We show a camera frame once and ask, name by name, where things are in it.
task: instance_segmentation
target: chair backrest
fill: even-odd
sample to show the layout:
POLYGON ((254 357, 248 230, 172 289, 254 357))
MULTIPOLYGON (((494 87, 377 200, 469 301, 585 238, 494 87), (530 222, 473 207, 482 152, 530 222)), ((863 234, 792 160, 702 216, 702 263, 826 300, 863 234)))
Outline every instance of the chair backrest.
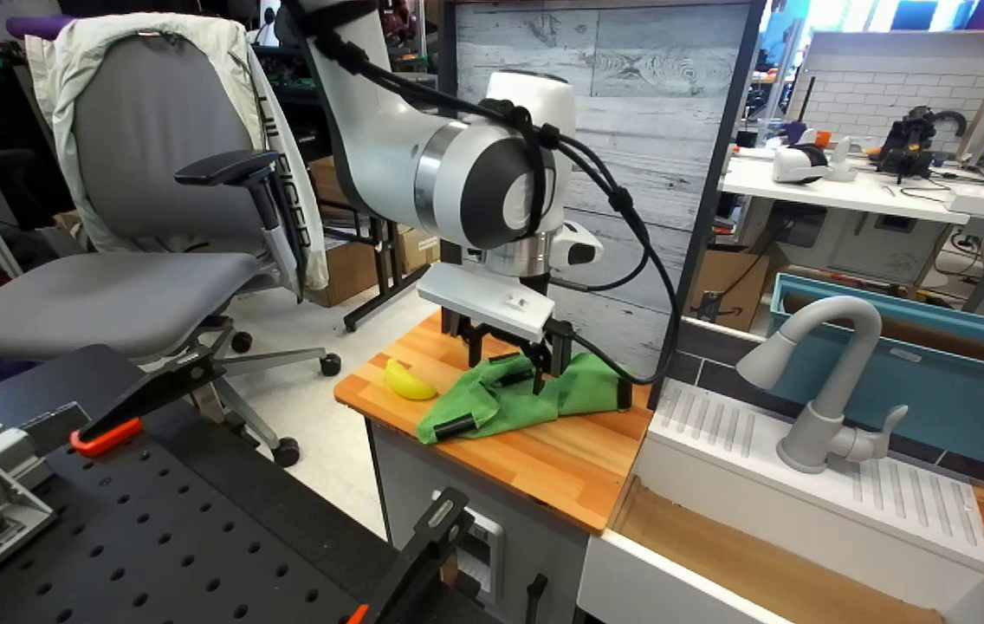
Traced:
POLYGON ((244 189, 183 189, 176 170, 248 137, 208 55, 176 34, 132 34, 106 49, 72 119, 81 177, 118 238, 200 235, 261 242, 244 189))

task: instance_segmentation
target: chair seat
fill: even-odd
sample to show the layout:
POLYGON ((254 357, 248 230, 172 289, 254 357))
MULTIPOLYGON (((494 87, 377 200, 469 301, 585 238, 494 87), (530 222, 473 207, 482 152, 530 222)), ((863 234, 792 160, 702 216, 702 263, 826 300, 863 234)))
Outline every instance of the chair seat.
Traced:
POLYGON ((45 360, 93 345, 163 357, 261 269, 248 253, 64 257, 0 289, 0 357, 45 360))

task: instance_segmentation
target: faucet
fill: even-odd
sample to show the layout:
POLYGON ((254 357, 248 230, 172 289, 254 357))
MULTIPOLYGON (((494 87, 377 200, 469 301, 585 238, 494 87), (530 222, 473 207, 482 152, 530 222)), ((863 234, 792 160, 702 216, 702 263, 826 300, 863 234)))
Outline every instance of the faucet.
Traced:
POLYGON ((850 320, 853 341, 844 345, 836 370, 826 388, 804 406, 792 420, 789 434, 776 445, 776 453, 798 472, 822 472, 827 458, 836 460, 865 460, 884 458, 894 425, 908 416, 908 406, 894 406, 881 425, 881 434, 841 425, 844 402, 859 386, 876 341, 881 341, 881 312, 865 300, 822 300, 789 317, 765 345, 758 345, 747 357, 736 364, 736 370, 772 391, 779 375, 787 370, 792 346, 818 331, 822 324, 850 320))

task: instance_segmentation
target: office chair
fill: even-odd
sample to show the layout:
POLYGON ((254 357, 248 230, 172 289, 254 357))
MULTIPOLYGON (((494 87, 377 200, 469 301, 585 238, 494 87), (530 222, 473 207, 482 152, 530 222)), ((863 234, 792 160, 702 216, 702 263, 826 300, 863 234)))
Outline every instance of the office chair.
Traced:
MULTIPOLYGON (((29 42, 29 58, 97 253, 0 289, 0 357, 45 360, 106 345, 163 370, 197 357, 223 375, 318 357, 321 375, 335 375, 341 357, 321 346, 224 357, 248 352, 223 317, 236 295, 284 283, 300 300, 328 278, 306 164, 245 31, 183 15, 93 19, 51 44, 29 42)), ((279 464, 296 464, 297 445, 282 442, 223 375, 210 382, 223 406, 279 464)))

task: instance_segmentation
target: green cloth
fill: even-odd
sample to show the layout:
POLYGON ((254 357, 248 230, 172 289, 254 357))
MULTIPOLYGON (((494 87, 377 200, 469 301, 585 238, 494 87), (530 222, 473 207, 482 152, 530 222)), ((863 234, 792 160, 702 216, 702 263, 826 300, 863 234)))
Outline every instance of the green cloth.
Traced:
POLYGON ((535 379, 536 368, 525 355, 473 368, 423 416, 416 431, 418 445, 438 445, 441 438, 453 434, 494 438, 558 416, 611 413, 631 406, 631 386, 594 355, 571 357, 565 375, 543 382, 542 391, 535 391, 535 379))

